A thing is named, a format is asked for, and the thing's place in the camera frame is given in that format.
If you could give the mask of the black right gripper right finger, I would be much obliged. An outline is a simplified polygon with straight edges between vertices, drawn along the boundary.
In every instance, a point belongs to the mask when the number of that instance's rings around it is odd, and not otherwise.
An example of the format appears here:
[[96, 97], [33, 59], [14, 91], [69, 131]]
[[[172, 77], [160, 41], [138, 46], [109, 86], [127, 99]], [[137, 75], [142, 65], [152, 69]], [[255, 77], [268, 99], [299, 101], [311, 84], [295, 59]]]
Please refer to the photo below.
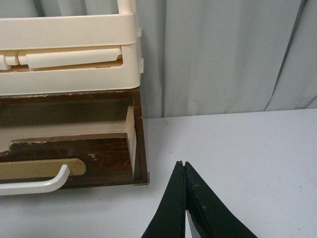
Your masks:
[[186, 172], [186, 209], [202, 238], [255, 238], [189, 163]]

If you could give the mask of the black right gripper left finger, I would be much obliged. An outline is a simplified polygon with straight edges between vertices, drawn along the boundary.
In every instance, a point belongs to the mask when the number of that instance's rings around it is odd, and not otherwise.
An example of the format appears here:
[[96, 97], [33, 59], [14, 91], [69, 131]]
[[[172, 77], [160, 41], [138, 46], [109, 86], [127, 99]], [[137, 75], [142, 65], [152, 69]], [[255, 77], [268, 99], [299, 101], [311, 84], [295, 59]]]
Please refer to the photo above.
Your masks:
[[158, 209], [144, 238], [185, 237], [186, 180], [182, 162], [176, 162]]

